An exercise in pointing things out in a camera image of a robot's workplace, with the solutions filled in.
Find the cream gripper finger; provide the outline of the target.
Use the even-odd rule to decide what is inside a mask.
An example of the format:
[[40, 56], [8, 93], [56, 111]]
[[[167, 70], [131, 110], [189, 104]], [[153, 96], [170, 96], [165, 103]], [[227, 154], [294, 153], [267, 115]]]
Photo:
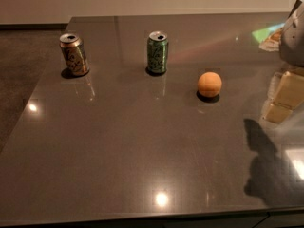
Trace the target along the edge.
[[304, 68], [276, 72], [270, 82], [263, 109], [264, 120], [281, 124], [304, 102]]

